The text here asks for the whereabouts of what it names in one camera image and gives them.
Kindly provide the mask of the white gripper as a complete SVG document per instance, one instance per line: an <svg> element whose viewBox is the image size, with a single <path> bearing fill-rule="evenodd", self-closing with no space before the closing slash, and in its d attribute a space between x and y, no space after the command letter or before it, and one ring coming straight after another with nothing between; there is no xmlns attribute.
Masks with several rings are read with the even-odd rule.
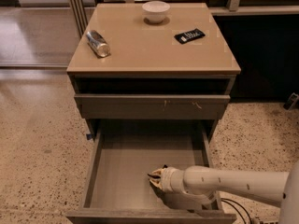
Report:
<svg viewBox="0 0 299 224"><path fill-rule="evenodd" d="M163 167L152 171L150 175L161 177L161 180L150 178L149 182L166 193L183 193L185 191L183 184L184 172L182 170L174 167Z"/></svg>

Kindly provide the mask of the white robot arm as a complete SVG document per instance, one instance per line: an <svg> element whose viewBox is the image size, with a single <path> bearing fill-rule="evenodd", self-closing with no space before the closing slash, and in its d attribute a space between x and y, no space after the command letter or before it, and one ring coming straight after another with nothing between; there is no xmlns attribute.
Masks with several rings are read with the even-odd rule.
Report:
<svg viewBox="0 0 299 224"><path fill-rule="evenodd" d="M228 192L280 208L278 224L299 223L299 162L289 172L220 170L164 166L148 174L149 182L165 193L212 202L215 191Z"/></svg>

